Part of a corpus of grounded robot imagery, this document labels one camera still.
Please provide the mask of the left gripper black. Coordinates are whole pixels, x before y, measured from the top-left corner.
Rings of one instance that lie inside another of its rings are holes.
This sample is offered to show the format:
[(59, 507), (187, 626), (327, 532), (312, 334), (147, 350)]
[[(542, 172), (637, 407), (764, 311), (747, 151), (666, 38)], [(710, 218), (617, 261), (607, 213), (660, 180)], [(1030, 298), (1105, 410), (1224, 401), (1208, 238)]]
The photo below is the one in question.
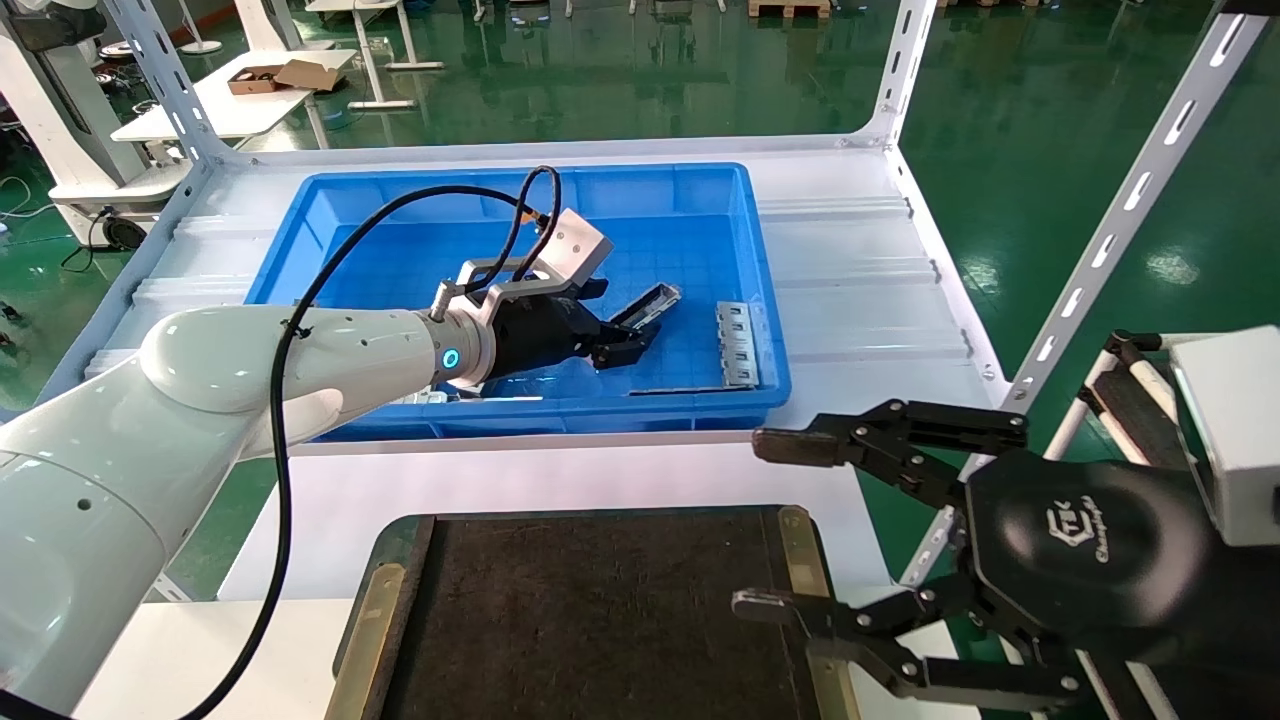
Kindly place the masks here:
[(596, 370), (640, 361), (660, 332), (659, 322), (644, 327), (602, 322), (584, 302), (602, 297), (609, 287), (591, 277), (567, 292), (540, 293), (504, 301), (493, 318), (495, 354), (489, 380), (561, 364), (589, 355)]

